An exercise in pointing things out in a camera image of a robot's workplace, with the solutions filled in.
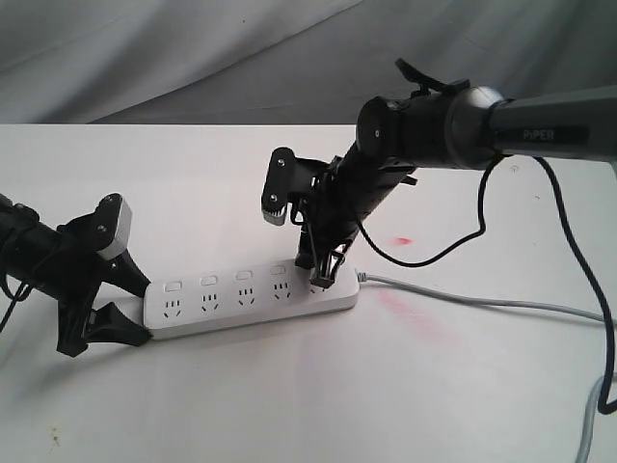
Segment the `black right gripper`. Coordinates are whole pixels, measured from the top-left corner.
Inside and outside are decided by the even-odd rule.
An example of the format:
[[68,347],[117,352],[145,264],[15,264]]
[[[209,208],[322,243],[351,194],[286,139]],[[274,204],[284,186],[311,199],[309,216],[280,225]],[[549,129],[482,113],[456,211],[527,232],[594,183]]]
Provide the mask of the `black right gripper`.
[[309,282],[323,289],[335,283],[350,244],[363,221],[415,167],[373,158],[352,145],[343,157],[333,161],[317,176],[318,183],[300,211],[306,223],[301,227],[295,265],[311,270]]

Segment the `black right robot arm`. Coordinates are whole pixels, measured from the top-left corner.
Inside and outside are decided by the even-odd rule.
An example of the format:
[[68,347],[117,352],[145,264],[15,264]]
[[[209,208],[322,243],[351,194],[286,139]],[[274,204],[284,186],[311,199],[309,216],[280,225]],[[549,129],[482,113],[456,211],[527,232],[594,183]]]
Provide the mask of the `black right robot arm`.
[[297,265],[330,287],[361,223],[417,169],[489,171],[507,155],[613,162],[613,86],[512,99],[467,80],[445,84],[399,59],[418,88],[405,99],[376,96],[361,109],[343,156],[318,166],[298,211]]

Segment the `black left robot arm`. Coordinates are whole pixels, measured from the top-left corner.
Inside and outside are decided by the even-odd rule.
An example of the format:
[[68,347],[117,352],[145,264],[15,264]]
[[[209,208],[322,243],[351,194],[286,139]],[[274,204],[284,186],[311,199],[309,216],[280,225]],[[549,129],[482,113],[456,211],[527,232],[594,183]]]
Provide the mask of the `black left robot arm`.
[[113,303],[104,284],[144,297],[150,283],[128,250],[132,210],[119,193],[51,229],[25,204],[1,199],[1,290],[13,305],[38,290],[58,303],[57,351],[74,358],[95,342],[141,346],[152,335]]

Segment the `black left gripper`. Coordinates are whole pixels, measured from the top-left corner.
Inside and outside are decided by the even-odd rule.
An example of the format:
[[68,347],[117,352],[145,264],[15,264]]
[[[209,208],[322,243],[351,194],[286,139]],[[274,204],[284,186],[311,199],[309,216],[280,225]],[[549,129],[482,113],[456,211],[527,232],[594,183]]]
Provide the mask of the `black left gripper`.
[[90,343],[142,346],[149,330],[132,321],[114,303],[96,310],[94,299],[108,271],[108,283],[144,297],[150,280],[128,249],[111,261],[94,248],[94,215],[87,214],[56,228],[60,242],[52,258],[57,277],[57,350],[69,357],[83,353]]

